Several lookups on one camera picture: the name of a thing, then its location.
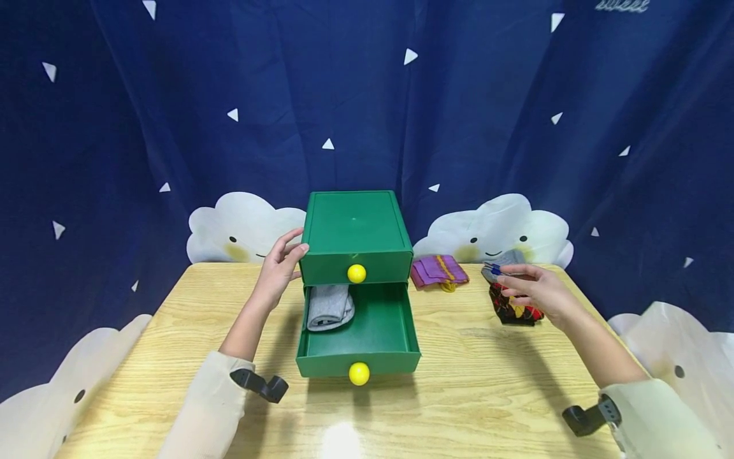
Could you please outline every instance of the green plastic drawer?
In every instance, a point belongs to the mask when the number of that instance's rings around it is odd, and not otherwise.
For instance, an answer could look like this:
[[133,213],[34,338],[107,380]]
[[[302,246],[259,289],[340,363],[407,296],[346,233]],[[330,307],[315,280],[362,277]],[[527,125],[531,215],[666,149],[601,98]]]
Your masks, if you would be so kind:
[[306,307],[296,364],[303,377],[347,377],[352,364],[363,362],[371,375],[415,371],[421,350],[415,335],[407,284],[349,286],[355,315],[349,323],[311,332],[308,303],[313,287],[305,287]]
[[392,191],[311,193],[302,241],[310,246],[300,262],[307,286],[352,283],[347,271],[356,264],[362,283],[410,275],[413,247]]

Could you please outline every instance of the white cloud decoration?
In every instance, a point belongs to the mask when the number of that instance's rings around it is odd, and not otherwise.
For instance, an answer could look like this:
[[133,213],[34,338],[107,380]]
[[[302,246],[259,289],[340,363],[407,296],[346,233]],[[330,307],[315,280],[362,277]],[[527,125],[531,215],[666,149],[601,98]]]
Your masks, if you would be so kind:
[[237,261],[262,263],[278,237],[303,226],[301,209],[275,209],[246,192],[223,195],[214,208],[200,207],[189,217],[192,235],[186,253],[192,263]]
[[0,403],[2,456],[53,458],[149,321],[149,314],[141,314],[120,331],[90,331],[71,348],[51,381]]
[[641,315],[619,314],[609,325],[647,371],[668,383],[734,454],[734,334],[710,333],[683,309],[660,301]]
[[573,257],[568,223],[553,212],[532,210],[519,194],[501,195],[476,210],[438,217],[428,235],[415,243],[415,257],[452,255],[460,263],[497,259],[518,249],[528,263],[551,263],[565,268]]

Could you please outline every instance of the white sleeve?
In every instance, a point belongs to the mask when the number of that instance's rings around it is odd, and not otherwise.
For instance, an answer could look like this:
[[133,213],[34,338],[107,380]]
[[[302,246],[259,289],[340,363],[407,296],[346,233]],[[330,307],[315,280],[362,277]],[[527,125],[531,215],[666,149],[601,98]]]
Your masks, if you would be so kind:
[[627,458],[724,459],[711,432],[664,381],[614,384],[601,394],[619,410],[612,435]]
[[159,459],[220,459],[244,415],[245,390],[232,381],[236,369],[255,371],[252,362],[211,352],[194,377],[183,407],[168,432]]

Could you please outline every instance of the folded gray sock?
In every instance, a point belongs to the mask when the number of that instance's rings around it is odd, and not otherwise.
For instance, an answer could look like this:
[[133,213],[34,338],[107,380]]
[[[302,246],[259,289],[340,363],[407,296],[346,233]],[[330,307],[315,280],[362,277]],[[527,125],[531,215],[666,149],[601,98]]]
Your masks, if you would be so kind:
[[524,264],[525,256],[518,249],[512,249],[500,255],[496,260],[485,261],[484,267],[482,268],[482,275],[487,279],[487,282],[496,283],[497,276],[492,274],[491,269],[488,267],[488,264],[492,263],[498,264],[499,266],[504,266],[506,264]]
[[348,285],[322,285],[311,289],[308,330],[332,330],[346,324],[354,316],[355,304]]

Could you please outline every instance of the wooden tabletop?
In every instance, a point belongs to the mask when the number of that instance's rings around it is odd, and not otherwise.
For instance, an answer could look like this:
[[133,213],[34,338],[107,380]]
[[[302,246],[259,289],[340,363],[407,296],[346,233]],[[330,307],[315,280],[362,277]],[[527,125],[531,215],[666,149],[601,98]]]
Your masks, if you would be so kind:
[[[303,312],[293,282],[270,316],[257,372],[283,377],[279,405],[248,395],[227,458],[618,459],[608,429],[576,438],[560,417],[597,388],[563,333],[502,325],[481,265],[455,293],[410,283],[423,357],[413,375],[307,380],[295,363]],[[130,356],[98,393],[58,458],[154,458],[206,354],[219,347],[260,267],[195,264],[171,291]],[[554,268],[599,317],[559,268]]]

